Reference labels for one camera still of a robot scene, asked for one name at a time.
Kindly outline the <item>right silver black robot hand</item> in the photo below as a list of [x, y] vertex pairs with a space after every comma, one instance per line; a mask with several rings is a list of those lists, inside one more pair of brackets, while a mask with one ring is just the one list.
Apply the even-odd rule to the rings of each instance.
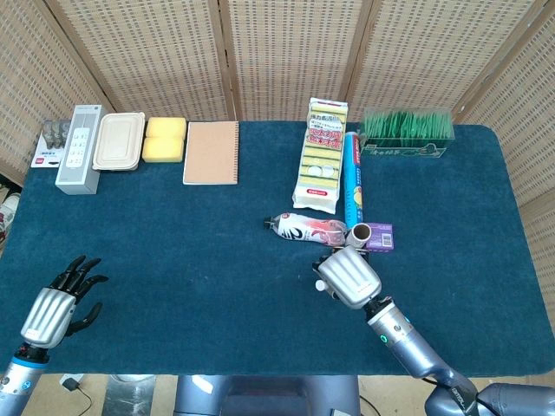
[[379, 276], [352, 246], [322, 257], [312, 269], [318, 275], [317, 290], [328, 292], [350, 309], [361, 309], [382, 290]]

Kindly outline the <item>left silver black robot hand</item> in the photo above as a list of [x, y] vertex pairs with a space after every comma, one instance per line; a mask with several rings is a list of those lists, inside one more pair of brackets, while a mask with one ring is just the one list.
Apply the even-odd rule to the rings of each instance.
[[96, 303], [81, 320], [73, 322], [77, 305], [97, 283], [105, 283], [107, 276], [88, 273], [101, 262], [100, 258], [74, 259], [54, 280], [40, 290], [23, 324], [21, 336], [34, 348], [57, 347], [64, 338], [89, 327], [101, 312]]

